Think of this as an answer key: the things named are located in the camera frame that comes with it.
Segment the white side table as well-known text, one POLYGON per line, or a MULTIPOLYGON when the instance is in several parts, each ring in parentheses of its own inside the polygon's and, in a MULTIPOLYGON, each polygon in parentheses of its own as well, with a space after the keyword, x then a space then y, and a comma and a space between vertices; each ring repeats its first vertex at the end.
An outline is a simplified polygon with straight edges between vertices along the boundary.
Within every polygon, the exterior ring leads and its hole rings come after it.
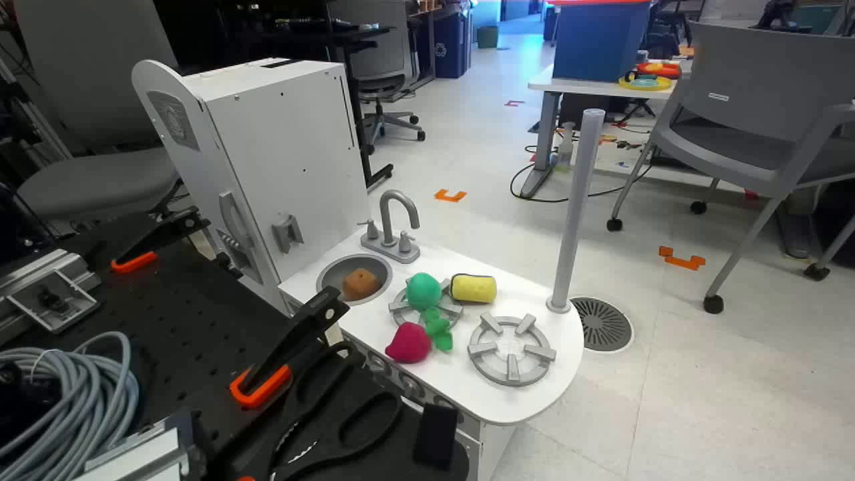
MULTIPOLYGON (((538 202, 540 191, 557 172, 566 172, 578 162, 578 139, 581 127, 562 121, 562 104, 566 100, 581 101, 585 111, 594 111, 605 101, 628 101, 654 108, 664 104, 670 92, 634 92, 621 84, 601 84, 601 80, 574 80, 574 77, 557 77, 552 68, 540 69, 529 89, 540 95, 540 121, 533 127, 538 133, 536 154, 529 172, 522 184, 510 184, 510 192, 522 202, 538 202)), ((598 166, 598 174, 621 178, 621 179, 652 179, 668 184, 685 184, 701 192, 735 192, 744 195, 744 188, 733 182, 715 184, 708 178, 697 172, 688 172, 670 164, 654 164, 652 170, 641 170, 630 174, 628 164, 606 162, 598 166)))

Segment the pink plush strawberry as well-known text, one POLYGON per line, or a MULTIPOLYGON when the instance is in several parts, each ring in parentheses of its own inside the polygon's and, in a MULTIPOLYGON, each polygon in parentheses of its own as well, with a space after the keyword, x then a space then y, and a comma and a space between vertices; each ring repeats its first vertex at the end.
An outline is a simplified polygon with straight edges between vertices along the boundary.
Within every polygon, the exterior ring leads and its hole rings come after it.
POLYGON ((430 355, 434 341, 419 325, 402 325, 386 347, 397 363, 419 363, 430 355))

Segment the grey toy faucet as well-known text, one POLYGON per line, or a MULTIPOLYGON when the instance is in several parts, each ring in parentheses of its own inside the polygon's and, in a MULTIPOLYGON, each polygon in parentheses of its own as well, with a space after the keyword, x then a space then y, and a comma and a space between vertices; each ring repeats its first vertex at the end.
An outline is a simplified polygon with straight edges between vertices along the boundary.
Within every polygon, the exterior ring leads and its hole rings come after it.
POLYGON ((379 195, 379 223, 367 223, 361 247, 383 258, 391 258, 402 264, 413 264, 419 260, 419 247, 406 230, 393 228, 393 211, 391 211, 393 203, 405 206, 413 230, 419 228, 418 203, 402 191, 386 191, 379 195))

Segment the round floor drain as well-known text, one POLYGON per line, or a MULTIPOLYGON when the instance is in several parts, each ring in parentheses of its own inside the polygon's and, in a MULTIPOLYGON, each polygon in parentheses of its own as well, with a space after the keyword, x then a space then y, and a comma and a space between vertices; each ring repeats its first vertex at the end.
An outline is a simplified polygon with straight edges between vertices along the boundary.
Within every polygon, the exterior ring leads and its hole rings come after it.
POLYGON ((582 337, 589 350, 612 353, 634 341, 634 326, 624 310, 605 301, 578 296, 582 337))

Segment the grey plastic chair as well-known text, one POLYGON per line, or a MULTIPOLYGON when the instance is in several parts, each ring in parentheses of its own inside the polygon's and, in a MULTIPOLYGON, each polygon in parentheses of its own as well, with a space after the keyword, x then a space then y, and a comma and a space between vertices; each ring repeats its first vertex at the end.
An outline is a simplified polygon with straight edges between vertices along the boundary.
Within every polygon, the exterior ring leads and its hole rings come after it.
POLYGON ((606 220, 624 230, 624 203, 652 154, 764 198, 764 208, 703 295, 725 310, 723 286, 797 191, 855 178, 855 41, 780 29, 692 25, 695 60, 666 100, 606 220))

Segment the grey office chair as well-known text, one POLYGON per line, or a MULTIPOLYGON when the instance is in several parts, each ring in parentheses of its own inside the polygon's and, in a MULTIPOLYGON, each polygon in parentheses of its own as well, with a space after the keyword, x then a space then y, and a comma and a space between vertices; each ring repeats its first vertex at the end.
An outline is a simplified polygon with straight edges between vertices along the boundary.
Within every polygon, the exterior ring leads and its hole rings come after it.
POLYGON ((33 174, 21 202, 43 220, 157 211, 180 188, 135 85, 143 60, 178 68, 156 0, 13 0, 35 80, 80 144, 33 174))

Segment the green plush toy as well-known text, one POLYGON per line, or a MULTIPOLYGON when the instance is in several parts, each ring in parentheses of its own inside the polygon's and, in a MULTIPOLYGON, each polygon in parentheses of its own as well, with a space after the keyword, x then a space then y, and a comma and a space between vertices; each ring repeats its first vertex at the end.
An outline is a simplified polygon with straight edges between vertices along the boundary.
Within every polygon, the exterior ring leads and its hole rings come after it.
POLYGON ((434 347, 441 353, 450 353, 455 347, 455 337, 453 337, 453 321, 441 310, 441 296, 443 296, 441 283, 427 274, 418 274, 406 282, 409 307, 419 314, 426 331, 434 341, 434 347))

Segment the white toy kitchen counter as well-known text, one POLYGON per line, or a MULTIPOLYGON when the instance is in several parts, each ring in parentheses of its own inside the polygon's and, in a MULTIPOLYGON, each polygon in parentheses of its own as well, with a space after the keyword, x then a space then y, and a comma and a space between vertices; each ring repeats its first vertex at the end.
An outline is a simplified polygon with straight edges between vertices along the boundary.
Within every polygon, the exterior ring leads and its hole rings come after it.
POLYGON ((402 264, 359 244, 342 244, 287 279, 282 292, 294 302, 304 302, 324 290, 327 275, 335 275, 335 286, 342 286, 346 274, 373 264, 379 264, 379 292, 353 302, 350 314, 339 321, 342 334, 367 355, 378 374, 391 381, 415 403, 447 403, 457 409, 457 441, 470 461, 469 481, 493 481, 516 431, 548 411, 569 391, 585 347, 581 314, 574 307, 554 314, 545 306, 552 296, 545 286, 441 247, 426 247, 418 263, 402 264), (398 292, 406 292, 406 282, 418 274, 438 282, 453 282, 457 274, 493 275, 497 282, 497 301, 493 306, 463 306, 466 315, 453 325, 455 347, 450 353, 430 353, 427 361, 402 366, 386 355, 398 330, 387 306, 398 292), (485 315, 528 314, 538 318, 540 331, 557 350, 557 361, 536 385, 497 385, 470 363, 470 334, 485 315))

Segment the white toy kitchen cabinet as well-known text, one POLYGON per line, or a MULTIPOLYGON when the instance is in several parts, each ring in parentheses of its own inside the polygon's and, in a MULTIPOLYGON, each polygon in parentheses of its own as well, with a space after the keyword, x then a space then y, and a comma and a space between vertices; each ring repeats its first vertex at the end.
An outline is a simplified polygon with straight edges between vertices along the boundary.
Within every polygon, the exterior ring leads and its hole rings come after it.
POLYGON ((214 248, 291 315, 369 216, 346 68, 267 56, 183 75, 143 60, 131 85, 214 248))

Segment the grey stove burner grate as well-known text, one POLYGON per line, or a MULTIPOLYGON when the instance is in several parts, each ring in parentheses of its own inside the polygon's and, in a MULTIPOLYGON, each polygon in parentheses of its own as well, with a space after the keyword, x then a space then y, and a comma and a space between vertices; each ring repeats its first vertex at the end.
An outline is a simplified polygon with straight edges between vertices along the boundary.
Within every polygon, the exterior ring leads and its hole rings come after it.
POLYGON ((533 314, 485 315, 470 334, 469 358, 487 381, 528 387, 552 373, 557 350, 533 314))

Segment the yellow sponge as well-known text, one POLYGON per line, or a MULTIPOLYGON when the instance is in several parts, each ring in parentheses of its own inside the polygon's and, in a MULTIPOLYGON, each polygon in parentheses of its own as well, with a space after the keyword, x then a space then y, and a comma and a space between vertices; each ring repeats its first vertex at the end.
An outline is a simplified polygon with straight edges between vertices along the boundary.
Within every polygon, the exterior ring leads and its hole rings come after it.
POLYGON ((493 275, 457 274, 450 283, 450 296, 463 306, 493 306, 497 282, 493 275))

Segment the black orange clamp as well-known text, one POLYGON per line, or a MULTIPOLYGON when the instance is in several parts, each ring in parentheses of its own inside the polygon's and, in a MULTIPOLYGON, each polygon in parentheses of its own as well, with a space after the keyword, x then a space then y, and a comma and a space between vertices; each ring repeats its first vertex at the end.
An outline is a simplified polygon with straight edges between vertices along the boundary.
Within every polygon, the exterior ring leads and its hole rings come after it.
POLYGON ((246 411, 270 403, 294 381, 298 358, 346 314, 347 306, 342 302, 342 292, 324 286, 298 310, 294 326, 274 346, 274 350, 230 381, 230 399, 246 411))
POLYGON ((198 211, 174 215, 169 220, 153 220, 109 260, 116 275, 135 275, 157 263, 157 251, 198 230, 208 223, 198 211))

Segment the blue storage bin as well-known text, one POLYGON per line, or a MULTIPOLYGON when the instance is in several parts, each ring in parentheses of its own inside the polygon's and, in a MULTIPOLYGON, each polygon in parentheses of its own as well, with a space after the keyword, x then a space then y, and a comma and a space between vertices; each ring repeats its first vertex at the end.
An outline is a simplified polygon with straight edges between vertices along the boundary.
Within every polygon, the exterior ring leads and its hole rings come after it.
POLYGON ((554 75, 614 84, 636 68, 649 0, 560 0, 554 75))

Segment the grey vertical pole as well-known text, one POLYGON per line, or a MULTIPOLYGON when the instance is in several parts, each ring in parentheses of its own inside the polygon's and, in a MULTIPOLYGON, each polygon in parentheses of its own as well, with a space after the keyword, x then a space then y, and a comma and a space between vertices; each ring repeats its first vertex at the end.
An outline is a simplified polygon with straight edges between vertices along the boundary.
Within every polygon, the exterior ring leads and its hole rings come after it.
POLYGON ((601 128, 605 128, 605 111, 585 111, 581 147, 578 147, 578 164, 573 170, 573 188, 569 188, 569 202, 566 202, 566 223, 564 223, 564 236, 562 236, 562 248, 560 248, 560 263, 557 263, 557 279, 554 279, 552 296, 545 302, 548 310, 554 310, 554 314, 573 310, 569 286, 573 286, 582 208, 585 208, 585 198, 592 191, 601 128))

